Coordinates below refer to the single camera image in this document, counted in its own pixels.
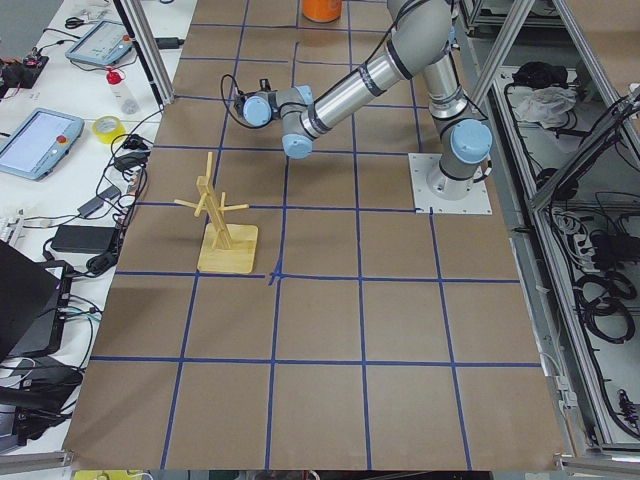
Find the black laptop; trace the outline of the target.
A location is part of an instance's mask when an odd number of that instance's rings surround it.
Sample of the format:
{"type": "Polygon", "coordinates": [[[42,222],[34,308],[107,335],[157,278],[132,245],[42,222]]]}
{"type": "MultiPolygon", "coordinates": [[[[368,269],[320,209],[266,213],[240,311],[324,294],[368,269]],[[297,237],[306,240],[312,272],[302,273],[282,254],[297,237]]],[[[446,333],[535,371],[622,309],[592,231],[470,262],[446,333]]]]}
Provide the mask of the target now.
{"type": "Polygon", "coordinates": [[[61,345],[72,267],[62,260],[35,262],[1,244],[1,358],[36,358],[61,345]]]}

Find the orange cup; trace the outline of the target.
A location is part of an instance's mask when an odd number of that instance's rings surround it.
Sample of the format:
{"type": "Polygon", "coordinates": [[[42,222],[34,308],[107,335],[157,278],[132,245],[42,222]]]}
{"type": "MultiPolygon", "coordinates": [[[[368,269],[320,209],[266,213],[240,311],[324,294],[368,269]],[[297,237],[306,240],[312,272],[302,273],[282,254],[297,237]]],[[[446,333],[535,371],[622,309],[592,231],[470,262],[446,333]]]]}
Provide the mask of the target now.
{"type": "Polygon", "coordinates": [[[342,14],[341,0],[303,0],[303,16],[316,23],[329,23],[338,20],[342,14]]]}

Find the black electronics board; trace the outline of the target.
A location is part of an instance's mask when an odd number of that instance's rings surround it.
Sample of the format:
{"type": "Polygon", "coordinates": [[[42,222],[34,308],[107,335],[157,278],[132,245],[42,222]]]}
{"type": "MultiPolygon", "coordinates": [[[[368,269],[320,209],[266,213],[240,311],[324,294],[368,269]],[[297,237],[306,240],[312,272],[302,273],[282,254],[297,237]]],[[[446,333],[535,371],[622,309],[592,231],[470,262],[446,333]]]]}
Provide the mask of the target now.
{"type": "Polygon", "coordinates": [[[1,97],[10,89],[31,89],[48,62],[49,57],[42,55],[37,47],[23,58],[2,59],[1,97]]]}

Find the upper teach pendant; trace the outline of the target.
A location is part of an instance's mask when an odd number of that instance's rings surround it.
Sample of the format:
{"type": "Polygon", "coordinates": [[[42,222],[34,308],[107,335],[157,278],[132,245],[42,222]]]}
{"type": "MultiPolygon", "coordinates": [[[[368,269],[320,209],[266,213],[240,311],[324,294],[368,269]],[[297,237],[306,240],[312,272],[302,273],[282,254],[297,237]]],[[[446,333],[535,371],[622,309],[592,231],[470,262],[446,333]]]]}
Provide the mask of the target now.
{"type": "Polygon", "coordinates": [[[131,49],[132,41],[125,26],[102,20],[78,39],[65,52],[65,57],[81,64],[106,67],[118,63],[131,49]]]}

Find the aluminium frame post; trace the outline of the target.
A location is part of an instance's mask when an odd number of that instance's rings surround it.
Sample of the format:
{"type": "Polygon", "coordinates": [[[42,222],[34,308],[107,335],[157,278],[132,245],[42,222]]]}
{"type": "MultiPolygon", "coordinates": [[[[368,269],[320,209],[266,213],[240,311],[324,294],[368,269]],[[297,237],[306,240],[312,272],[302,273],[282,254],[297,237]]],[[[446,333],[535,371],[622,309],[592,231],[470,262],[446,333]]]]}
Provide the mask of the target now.
{"type": "Polygon", "coordinates": [[[170,105],[175,91],[141,2],[114,0],[113,4],[133,42],[156,103],[160,108],[170,105]]]}

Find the black power adapter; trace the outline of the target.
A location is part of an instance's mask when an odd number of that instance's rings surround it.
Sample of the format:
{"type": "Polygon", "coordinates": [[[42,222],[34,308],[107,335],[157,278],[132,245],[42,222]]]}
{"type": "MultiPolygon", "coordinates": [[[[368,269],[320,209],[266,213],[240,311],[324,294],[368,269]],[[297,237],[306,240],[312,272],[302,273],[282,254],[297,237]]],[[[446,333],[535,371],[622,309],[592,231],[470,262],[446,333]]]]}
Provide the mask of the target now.
{"type": "Polygon", "coordinates": [[[100,254],[109,249],[115,235],[114,227],[62,225],[53,237],[51,248],[64,253],[100,254]]]}

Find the black scissors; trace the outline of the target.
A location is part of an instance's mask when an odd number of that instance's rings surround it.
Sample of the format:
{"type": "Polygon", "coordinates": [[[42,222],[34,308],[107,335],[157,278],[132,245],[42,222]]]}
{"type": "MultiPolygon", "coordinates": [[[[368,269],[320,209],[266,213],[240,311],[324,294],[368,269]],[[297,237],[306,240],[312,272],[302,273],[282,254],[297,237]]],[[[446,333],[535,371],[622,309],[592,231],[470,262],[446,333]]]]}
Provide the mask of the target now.
{"type": "Polygon", "coordinates": [[[79,17],[76,16],[72,16],[72,17],[68,17],[65,20],[65,28],[66,29],[76,29],[79,28],[80,26],[86,25],[87,22],[79,17]]]}

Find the brown paper table cover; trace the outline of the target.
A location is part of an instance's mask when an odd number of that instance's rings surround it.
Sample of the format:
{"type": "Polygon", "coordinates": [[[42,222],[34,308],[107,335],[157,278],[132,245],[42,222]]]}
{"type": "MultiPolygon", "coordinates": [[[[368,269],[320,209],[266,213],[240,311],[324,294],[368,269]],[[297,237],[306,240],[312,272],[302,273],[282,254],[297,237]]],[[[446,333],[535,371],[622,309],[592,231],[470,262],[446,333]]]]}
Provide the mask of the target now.
{"type": "Polygon", "coordinates": [[[566,448],[499,212],[418,213],[407,156],[436,150],[421,81],[284,156],[246,90],[322,92],[389,21],[348,1],[196,5],[65,445],[87,469],[547,470],[566,448]],[[259,229],[250,274],[197,269],[212,181],[259,229]]]}

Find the red cap squeeze bottle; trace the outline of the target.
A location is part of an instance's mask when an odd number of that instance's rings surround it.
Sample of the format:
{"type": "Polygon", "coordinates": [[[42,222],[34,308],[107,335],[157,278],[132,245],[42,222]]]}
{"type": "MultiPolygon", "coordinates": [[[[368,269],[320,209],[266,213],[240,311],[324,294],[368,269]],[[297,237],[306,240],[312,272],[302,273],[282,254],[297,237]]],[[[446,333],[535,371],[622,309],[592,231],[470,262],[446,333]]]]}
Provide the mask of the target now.
{"type": "Polygon", "coordinates": [[[107,68],[106,81],[124,114],[132,115],[139,111],[137,100],[126,85],[124,77],[116,69],[107,68]]]}

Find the black cloth bundle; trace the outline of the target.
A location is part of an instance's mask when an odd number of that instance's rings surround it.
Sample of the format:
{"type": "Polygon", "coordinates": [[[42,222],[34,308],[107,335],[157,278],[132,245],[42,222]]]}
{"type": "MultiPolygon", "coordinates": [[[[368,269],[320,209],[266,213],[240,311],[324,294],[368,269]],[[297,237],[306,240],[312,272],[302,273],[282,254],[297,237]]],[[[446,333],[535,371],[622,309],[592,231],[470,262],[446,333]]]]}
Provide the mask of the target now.
{"type": "Polygon", "coordinates": [[[564,66],[555,66],[546,62],[527,62],[512,75],[512,78],[516,84],[532,89],[551,86],[568,87],[567,69],[564,66]]]}

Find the yellow tape roll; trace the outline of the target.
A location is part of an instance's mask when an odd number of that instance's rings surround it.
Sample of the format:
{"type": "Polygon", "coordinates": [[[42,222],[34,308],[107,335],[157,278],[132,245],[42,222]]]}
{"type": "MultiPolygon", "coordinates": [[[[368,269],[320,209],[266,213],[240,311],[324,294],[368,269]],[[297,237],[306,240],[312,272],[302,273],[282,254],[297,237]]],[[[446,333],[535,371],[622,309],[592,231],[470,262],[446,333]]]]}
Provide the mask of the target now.
{"type": "Polygon", "coordinates": [[[121,142],[127,135],[122,121],[113,115],[97,118],[92,124],[92,132],[102,144],[121,142]]]}

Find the lower teach pendant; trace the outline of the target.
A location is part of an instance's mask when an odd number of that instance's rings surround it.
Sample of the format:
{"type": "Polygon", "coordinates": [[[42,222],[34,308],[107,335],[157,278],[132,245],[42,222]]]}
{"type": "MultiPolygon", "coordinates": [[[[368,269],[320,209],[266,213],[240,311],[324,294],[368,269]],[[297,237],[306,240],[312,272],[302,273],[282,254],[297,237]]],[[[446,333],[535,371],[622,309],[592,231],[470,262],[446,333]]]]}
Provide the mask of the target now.
{"type": "Polygon", "coordinates": [[[1,171],[27,180],[44,178],[68,154],[84,125],[80,117],[36,108],[1,147],[1,171]]]}

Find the teach pendant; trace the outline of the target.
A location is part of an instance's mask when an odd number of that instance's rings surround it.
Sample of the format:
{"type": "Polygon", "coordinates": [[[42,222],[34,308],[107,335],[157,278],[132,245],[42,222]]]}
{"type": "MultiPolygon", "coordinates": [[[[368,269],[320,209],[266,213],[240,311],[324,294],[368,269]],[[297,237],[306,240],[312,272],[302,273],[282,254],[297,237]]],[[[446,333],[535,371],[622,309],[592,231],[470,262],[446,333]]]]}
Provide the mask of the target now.
{"type": "Polygon", "coordinates": [[[1,171],[27,180],[44,178],[68,154],[84,125],[80,117],[36,108],[1,147],[1,171]]]}
{"type": "Polygon", "coordinates": [[[125,26],[102,20],[78,39],[65,52],[65,57],[81,64],[106,67],[118,63],[131,49],[132,41],[125,26]]]}

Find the wooden mug tree stand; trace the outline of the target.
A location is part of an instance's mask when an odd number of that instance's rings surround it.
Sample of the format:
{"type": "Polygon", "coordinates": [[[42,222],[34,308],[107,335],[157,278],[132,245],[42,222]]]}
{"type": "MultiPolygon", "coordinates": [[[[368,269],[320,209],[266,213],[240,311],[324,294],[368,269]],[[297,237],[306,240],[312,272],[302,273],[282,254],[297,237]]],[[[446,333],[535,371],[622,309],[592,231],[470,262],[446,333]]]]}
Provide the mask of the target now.
{"type": "Polygon", "coordinates": [[[192,208],[194,216],[208,216],[197,269],[204,273],[250,274],[253,271],[259,229],[255,225],[232,224],[225,213],[248,209],[248,204],[227,205],[226,193],[218,196],[212,181],[213,153],[207,155],[205,173],[196,179],[197,202],[175,199],[174,203],[192,208]]]}

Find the white crumpled cloth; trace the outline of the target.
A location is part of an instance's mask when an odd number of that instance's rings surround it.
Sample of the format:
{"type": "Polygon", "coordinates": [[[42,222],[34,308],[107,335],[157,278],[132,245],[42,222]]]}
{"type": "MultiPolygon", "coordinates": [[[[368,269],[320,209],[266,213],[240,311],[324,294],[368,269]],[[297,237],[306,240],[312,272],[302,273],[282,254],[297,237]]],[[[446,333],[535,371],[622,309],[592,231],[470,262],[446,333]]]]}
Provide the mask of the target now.
{"type": "Polygon", "coordinates": [[[577,97],[577,93],[568,88],[551,86],[537,89],[515,107],[515,116],[521,121],[539,123],[544,128],[561,127],[577,97]]]}

